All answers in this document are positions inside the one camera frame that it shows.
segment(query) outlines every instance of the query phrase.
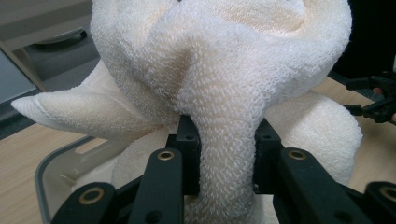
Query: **white towel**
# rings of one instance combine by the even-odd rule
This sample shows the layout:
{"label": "white towel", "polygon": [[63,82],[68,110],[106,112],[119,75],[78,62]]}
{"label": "white towel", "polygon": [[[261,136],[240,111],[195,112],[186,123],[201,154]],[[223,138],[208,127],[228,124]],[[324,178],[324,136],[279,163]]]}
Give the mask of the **white towel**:
{"label": "white towel", "polygon": [[[90,102],[103,104],[87,109],[90,104],[82,100],[86,96],[66,102],[67,97],[56,92],[54,98],[67,105],[62,110],[44,105],[49,97],[45,94],[35,105],[23,103],[44,105],[36,111],[37,120],[44,120],[46,111],[68,111],[61,123],[71,123],[69,130],[84,120],[100,127],[97,133],[88,130],[96,135],[116,137],[132,127],[122,137],[139,133],[130,140],[161,125],[174,125],[179,114],[190,115],[203,150],[201,194],[187,204],[186,221],[247,223],[254,217],[254,131],[270,105],[319,84],[343,52],[350,25],[347,0],[94,0],[96,47],[136,111],[112,115],[122,107],[114,99],[101,102],[89,95]],[[75,107],[73,101],[84,104]],[[97,115],[104,108],[106,114]],[[73,112],[79,110],[96,115],[78,119]],[[123,129],[98,124],[130,114],[130,123],[114,122]],[[137,120],[149,124],[142,133]],[[61,128],[61,123],[53,125]],[[87,132],[84,125],[78,128]]]}

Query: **wooden table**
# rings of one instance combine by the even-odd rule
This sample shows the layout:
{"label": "wooden table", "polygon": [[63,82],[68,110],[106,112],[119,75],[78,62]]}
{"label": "wooden table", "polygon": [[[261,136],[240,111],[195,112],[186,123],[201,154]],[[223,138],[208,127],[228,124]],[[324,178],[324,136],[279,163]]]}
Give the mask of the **wooden table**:
{"label": "wooden table", "polygon": [[[329,78],[315,90],[341,104],[371,103]],[[370,181],[396,183],[396,126],[375,124],[365,118],[357,120],[364,137],[356,155],[350,187],[363,191]],[[0,141],[0,223],[41,223],[35,194],[35,169],[51,151],[83,136],[35,124]]]}

